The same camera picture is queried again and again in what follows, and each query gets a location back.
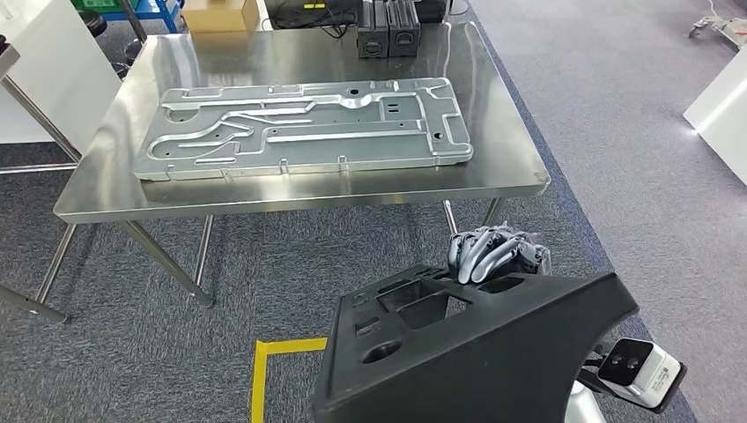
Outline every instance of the table top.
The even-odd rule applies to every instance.
[[[141,182],[132,163],[164,91],[447,77],[474,145],[469,162],[329,174]],[[550,176],[472,23],[423,26],[417,57],[359,60],[355,31],[321,29],[148,37],[55,214],[95,223],[359,204],[541,194]]]

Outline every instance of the gray carpet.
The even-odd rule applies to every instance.
[[[509,201],[501,218],[542,233],[557,274],[609,269],[522,111],[553,184],[542,197]],[[11,163],[18,155],[18,149],[0,151]],[[64,228],[50,211],[65,180],[63,173],[4,177],[0,283],[35,292]],[[486,200],[456,202],[459,227],[478,225],[486,206]],[[200,219],[144,222],[188,268],[201,225]],[[442,264],[446,239],[440,204],[219,217],[205,280],[218,305],[206,310],[117,226],[84,226],[49,300],[74,315],[72,324],[50,326],[0,303],[0,421],[245,421],[256,339],[323,336],[340,293],[413,263]],[[647,331],[633,318],[612,335],[620,334],[646,337]],[[266,421],[310,421],[319,355],[270,358]],[[682,397],[662,416],[618,401],[601,405],[610,423],[694,421]]]
[[[735,55],[684,36],[707,0],[472,3],[696,415],[744,422],[747,189],[682,118]]]

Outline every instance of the metal plate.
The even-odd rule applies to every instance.
[[[417,78],[169,90],[133,170],[167,181],[442,166],[471,157],[451,83]]]

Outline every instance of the silver metal pole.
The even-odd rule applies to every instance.
[[[140,40],[140,44],[145,44],[145,38],[148,37],[148,34],[145,33],[143,24],[141,24],[140,19],[137,18],[135,10],[132,9],[132,4],[130,4],[129,0],[117,0],[117,2],[122,7],[124,14],[127,16],[129,25],[132,26],[132,30],[135,31],[135,36]]]
[[[57,273],[60,272],[60,266],[63,264],[63,259],[65,258],[65,255],[68,253],[68,249],[70,248],[70,242],[72,241],[72,237],[75,234],[75,230],[78,228],[78,225],[68,225],[68,227],[65,228],[65,233],[63,234],[63,238],[60,240],[60,245],[57,246],[57,251],[55,252],[55,256],[52,257],[52,263],[49,264],[49,268],[47,269],[47,274],[44,275],[44,280],[41,281],[41,287],[39,288],[39,292],[36,293],[36,300],[40,304],[44,304],[47,302],[47,297],[49,296],[49,290],[52,288],[52,285],[55,283],[55,278],[57,278]]]
[[[503,203],[505,202],[504,198],[493,198],[490,207],[488,207],[488,212],[485,214],[483,226],[492,226],[495,224],[495,219],[498,217],[498,213],[503,208]]]
[[[203,237],[200,239],[200,249],[197,251],[197,264],[195,265],[195,285],[200,286],[203,284],[203,271],[205,268],[205,257],[208,255],[208,245],[210,244],[210,234],[212,231],[213,215],[208,215],[205,218],[205,226],[203,226]]]
[[[36,302],[26,297],[25,295],[21,295],[20,293],[12,291],[4,286],[0,286],[0,298],[7,300],[8,302],[10,302],[10,304],[18,308],[27,310],[29,313],[46,317],[52,322],[65,323],[68,320],[68,316],[66,314],[60,313],[59,311],[53,308],[49,308],[44,304],[40,304],[39,302]]]
[[[3,86],[8,93],[10,93],[14,99],[28,112],[31,117],[41,125],[42,128],[55,140],[55,142],[63,149],[63,151],[70,156],[71,159],[76,162],[80,161],[80,152],[75,149],[70,143],[70,140],[57,128],[57,126],[49,120],[47,115],[39,109],[36,104],[23,92],[23,90],[16,85],[15,81],[5,75],[3,79]]]
[[[454,235],[458,231],[456,229],[456,220],[454,220],[454,213],[451,211],[451,202],[444,200],[444,213],[446,213],[446,222],[448,223],[448,231]]]
[[[58,170],[75,170],[78,163],[60,163],[53,165],[30,165],[0,167],[0,174],[31,174],[36,172],[53,172]]]
[[[197,302],[204,305],[205,307],[211,307],[213,304],[215,304],[215,300],[210,297],[207,293],[205,293],[202,289],[200,289],[199,286],[195,285],[195,282],[192,280],[192,278],[189,277],[189,275],[179,267],[179,264],[177,264],[173,258],[171,258],[166,251],[164,251],[160,245],[154,240],[145,230],[142,226],[138,225],[137,222],[134,221],[125,221],[120,223],[122,227],[129,233],[130,236],[135,238],[136,240],[140,241],[141,244],[143,244],[143,247],[145,247],[145,250],[148,252],[148,254],[151,255],[151,257],[155,258],[156,261],[161,263],[166,270],[171,273],[174,278],[176,278],[179,283],[181,283],[182,286],[184,286],[184,289],[189,292],[190,295],[195,297]]]

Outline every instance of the camera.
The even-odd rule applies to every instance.
[[[683,371],[684,366],[659,345],[621,338],[596,375],[618,396],[654,409],[677,387]]]

